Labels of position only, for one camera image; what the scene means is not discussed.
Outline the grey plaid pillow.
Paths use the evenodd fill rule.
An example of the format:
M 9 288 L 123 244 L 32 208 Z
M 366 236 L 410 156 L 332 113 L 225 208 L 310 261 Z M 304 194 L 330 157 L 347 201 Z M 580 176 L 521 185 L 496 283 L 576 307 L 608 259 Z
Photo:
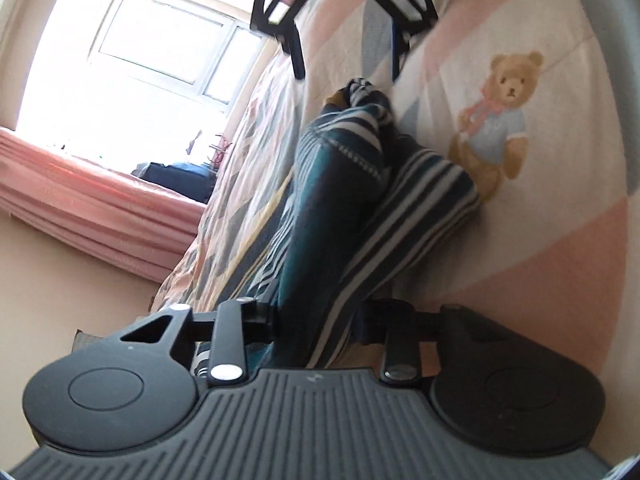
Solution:
M 101 340 L 103 340 L 103 337 L 86 333 L 83 330 L 76 330 L 72 343 L 72 351 L 79 351 Z

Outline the blue bag on windowsill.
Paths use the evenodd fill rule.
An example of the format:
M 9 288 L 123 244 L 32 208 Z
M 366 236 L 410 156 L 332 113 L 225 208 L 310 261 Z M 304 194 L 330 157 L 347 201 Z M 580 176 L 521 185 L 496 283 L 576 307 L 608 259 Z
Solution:
M 193 162 L 170 165 L 146 162 L 138 165 L 131 174 L 203 204 L 210 199 L 217 181 L 213 169 Z

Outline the pink curtain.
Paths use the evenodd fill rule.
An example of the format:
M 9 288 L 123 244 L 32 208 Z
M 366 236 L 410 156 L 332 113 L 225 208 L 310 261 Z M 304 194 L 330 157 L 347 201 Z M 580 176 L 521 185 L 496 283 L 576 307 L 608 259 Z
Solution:
M 205 206 L 3 128 L 1 209 L 91 257 L 160 283 L 196 237 Z

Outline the teal striped knit garment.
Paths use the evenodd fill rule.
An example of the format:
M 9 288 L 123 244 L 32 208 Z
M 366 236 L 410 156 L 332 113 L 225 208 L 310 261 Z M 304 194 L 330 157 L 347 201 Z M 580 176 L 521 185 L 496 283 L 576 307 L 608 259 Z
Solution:
M 369 81 L 349 81 L 300 135 L 292 179 L 224 290 L 264 304 L 274 328 L 245 345 L 248 367 L 328 367 L 382 344 L 378 300 L 479 206 L 466 170 L 399 132 Z

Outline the pink grey checked bedspread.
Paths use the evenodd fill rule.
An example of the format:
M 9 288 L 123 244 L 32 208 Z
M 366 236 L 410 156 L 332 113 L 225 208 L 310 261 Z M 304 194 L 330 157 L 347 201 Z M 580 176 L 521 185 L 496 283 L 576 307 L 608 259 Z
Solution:
M 372 0 L 310 0 L 307 75 L 276 55 L 250 95 L 198 232 L 152 307 L 205 312 L 293 175 L 326 100 L 362 78 L 399 132 L 471 176 L 480 206 L 384 296 L 462 304 L 594 372 L 639 299 L 639 0 L 436 0 L 396 81 Z

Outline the white window frame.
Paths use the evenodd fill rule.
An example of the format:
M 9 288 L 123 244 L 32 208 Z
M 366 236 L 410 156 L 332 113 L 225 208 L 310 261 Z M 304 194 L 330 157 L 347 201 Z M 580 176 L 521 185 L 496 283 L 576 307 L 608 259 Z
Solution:
M 112 0 L 90 56 L 122 76 L 230 110 L 265 39 L 192 0 Z

